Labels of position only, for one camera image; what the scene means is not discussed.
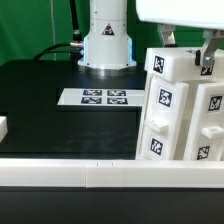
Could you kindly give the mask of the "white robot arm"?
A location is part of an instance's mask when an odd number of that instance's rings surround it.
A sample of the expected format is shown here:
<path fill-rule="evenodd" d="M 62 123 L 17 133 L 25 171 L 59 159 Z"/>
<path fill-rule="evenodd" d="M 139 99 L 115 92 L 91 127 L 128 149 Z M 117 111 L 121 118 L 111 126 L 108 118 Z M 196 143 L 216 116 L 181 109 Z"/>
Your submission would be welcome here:
<path fill-rule="evenodd" d="M 90 31 L 84 38 L 79 64 L 91 69 L 120 70 L 134 66 L 132 40 L 127 35 L 127 0 L 89 0 Z M 210 67 L 215 51 L 224 41 L 224 0 L 136 0 L 143 22 L 158 26 L 165 47 L 174 47 L 177 26 L 203 28 L 206 41 L 195 64 Z"/>

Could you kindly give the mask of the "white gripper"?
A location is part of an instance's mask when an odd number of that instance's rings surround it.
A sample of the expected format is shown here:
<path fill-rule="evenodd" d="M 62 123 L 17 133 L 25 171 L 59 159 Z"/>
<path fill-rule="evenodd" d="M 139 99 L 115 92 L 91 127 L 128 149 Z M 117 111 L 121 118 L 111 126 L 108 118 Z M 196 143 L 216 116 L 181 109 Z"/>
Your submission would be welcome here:
<path fill-rule="evenodd" d="M 215 52 L 224 41 L 224 0 L 136 0 L 136 12 L 141 21 L 164 23 L 157 29 L 163 47 L 176 45 L 174 25 L 206 28 L 195 65 L 214 64 Z"/>

